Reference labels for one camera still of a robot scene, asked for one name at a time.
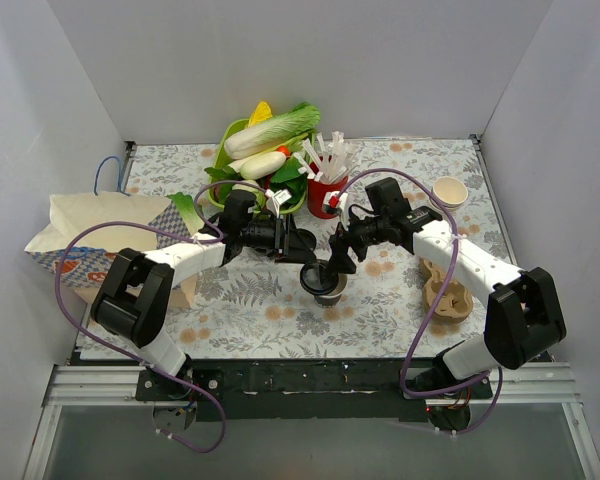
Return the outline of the black plastic cup lid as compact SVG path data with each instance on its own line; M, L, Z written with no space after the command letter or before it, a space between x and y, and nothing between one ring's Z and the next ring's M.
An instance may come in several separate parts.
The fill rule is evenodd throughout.
M300 284L312 295L329 294L338 282L338 274L329 270L325 260L307 263L300 270Z

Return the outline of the black paper coffee cup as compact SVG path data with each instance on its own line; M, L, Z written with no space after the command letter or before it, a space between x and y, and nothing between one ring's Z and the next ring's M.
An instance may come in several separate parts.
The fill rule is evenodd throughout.
M314 300L322 308L334 307L340 301L346 286L347 276L340 274L335 289L327 294L315 295Z

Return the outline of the stack of white paper cups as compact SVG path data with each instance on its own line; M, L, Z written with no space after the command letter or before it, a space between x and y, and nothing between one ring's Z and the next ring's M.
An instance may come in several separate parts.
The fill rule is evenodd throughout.
M452 176L436 179L432 186L432 192L446 208L451 210L462 206L469 196L466 185Z

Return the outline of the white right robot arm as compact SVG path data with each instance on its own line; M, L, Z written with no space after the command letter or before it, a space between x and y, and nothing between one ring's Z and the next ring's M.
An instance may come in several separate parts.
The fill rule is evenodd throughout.
M523 270L459 235L451 219L427 207L412 208L398 182L384 178L367 186L371 215L349 212L345 192L327 194L322 208L341 220L330 237L327 279L355 273L354 253L362 261L368 247L400 246L442 268L445 284L456 280L486 309L482 334L442 351L429 370L400 379L410 397L455 397L495 368L516 370L566 336L566 325L552 276L542 268Z

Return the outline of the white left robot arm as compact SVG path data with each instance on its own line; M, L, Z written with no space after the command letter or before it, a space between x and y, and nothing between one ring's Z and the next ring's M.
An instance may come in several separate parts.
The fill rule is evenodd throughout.
M124 339L138 362L162 371L158 387L173 400L185 398L193 386L191 373L182 368L187 355L164 330L174 287L229 263L245 247L282 263L316 259L314 234L298 228L293 216L257 214L256 196L245 190L231 192L228 203L190 242L118 252L91 306L91 318Z

